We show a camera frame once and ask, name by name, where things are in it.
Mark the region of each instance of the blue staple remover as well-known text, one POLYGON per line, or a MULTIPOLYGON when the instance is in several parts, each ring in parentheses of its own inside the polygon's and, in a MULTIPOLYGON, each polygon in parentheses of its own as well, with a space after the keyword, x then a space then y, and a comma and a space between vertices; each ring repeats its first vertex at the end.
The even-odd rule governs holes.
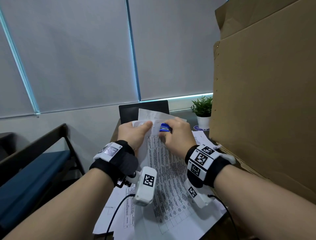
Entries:
POLYGON ((171 133, 172 133, 172 128, 169 127, 168 124, 162 123, 162 124, 160 125, 159 132, 171 132, 171 133))

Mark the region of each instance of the white wall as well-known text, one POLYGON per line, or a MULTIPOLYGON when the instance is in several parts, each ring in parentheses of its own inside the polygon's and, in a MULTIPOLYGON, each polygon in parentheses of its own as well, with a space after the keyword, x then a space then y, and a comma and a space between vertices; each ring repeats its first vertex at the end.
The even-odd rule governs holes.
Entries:
MULTIPOLYGON (((193 98, 171 99, 169 110, 189 108, 193 98)), ((70 140, 78 157, 87 171, 94 155, 109 143, 119 120, 118 105, 40 114, 37 118, 17 117, 0 119, 0 132, 15 132, 18 135, 17 149, 45 135, 49 131, 66 123, 70 131, 70 140)), ((62 139, 48 151, 67 149, 62 139)))

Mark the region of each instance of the purple coaster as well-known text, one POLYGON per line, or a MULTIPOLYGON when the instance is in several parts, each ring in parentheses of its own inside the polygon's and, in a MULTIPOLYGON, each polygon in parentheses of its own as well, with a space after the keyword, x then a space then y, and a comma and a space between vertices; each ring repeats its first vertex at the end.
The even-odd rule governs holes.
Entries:
POLYGON ((208 129, 199 128, 198 125, 194 126, 194 129, 195 129, 196 131, 208 131, 208 130, 209 130, 209 128, 208 128, 208 129))

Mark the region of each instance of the white pot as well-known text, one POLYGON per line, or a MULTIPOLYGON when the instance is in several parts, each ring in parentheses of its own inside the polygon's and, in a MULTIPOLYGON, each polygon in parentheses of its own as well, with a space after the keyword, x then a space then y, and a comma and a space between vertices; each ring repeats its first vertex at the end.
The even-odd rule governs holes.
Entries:
POLYGON ((209 129, 210 128, 210 119, 211 119, 211 117, 198 117, 197 116, 198 127, 201 129, 209 129))

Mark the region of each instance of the cable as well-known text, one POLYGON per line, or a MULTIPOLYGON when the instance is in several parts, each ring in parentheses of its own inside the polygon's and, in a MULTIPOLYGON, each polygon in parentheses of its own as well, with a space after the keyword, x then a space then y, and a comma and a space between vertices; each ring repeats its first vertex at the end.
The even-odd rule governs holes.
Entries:
POLYGON ((224 206, 224 208, 226 209, 226 211, 227 211, 227 213, 228 213, 228 215, 229 215, 229 217, 230 217, 230 220, 232 221, 232 223, 233 223, 233 226, 234 226, 234 229, 235 229, 235 232, 236 232, 236 236, 237 236, 237 239, 239 240, 239 236, 238 236, 238 232, 237 232, 237 228, 236 228, 236 225, 235 225, 235 222, 234 222, 234 220, 233 220, 233 218, 232 218, 232 215, 230 215, 230 212, 228 211, 228 209, 227 209, 227 207, 225 206, 225 204, 217 197, 217 196, 214 196, 214 195, 211 195, 211 194, 209 194, 209 195, 207 195, 209 198, 215 198, 216 200, 218 200, 223 206, 224 206))
POLYGON ((111 221, 110 221, 109 227, 107 228, 107 231, 106 231, 104 240, 106 240, 106 237, 107 237, 107 235, 109 234, 109 230, 110 230, 111 224, 112 224, 113 219, 114 219, 114 217, 115 217, 115 214, 116 214, 116 212, 118 211, 118 209, 119 209, 119 207, 121 206, 121 204, 125 201, 126 198, 128 198, 128 197, 134 197, 134 196, 135 196, 135 194, 129 194, 129 195, 127 195, 125 198, 123 198, 123 200, 119 203, 119 205, 118 205, 118 207, 116 208, 116 210, 115 210, 115 212, 114 212, 114 214, 113 214, 113 217, 112 217, 112 219, 111 219, 111 221))

